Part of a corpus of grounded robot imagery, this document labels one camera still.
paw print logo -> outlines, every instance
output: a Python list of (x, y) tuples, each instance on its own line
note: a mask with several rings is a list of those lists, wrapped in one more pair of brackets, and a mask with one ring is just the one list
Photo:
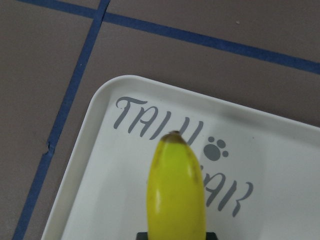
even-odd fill
[(211, 161), (219, 160), (221, 155), (225, 158), (228, 157), (229, 152), (222, 151), (222, 149), (226, 147), (225, 141), (219, 139), (218, 141), (216, 141), (216, 144), (213, 143), (214, 141), (215, 141), (215, 138), (213, 136), (210, 136), (208, 138), (209, 144), (207, 144), (203, 149), (204, 155)]

banana tip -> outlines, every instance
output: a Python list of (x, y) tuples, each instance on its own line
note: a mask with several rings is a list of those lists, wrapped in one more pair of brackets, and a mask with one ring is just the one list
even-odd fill
[(171, 131), (164, 135), (161, 140), (167, 143), (186, 144), (185, 140), (181, 137), (180, 132), (177, 130)]

yellow banana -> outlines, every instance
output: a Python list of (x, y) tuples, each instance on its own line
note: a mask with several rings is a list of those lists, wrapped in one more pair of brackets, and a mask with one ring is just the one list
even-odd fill
[(148, 240), (205, 240), (201, 169), (178, 131), (163, 136), (151, 163), (146, 210)]

black base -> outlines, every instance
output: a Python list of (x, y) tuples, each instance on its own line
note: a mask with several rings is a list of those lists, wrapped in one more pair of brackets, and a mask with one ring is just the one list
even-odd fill
[[(148, 240), (148, 233), (138, 232), (135, 240)], [(205, 240), (218, 240), (218, 238), (214, 232), (207, 232)]]

plastic tray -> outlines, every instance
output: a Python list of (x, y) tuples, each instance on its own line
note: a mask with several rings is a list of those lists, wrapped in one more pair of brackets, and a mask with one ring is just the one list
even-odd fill
[(92, 98), (42, 239), (146, 232), (150, 163), (172, 130), (202, 166), (208, 232), (219, 240), (319, 238), (319, 128), (125, 75)]

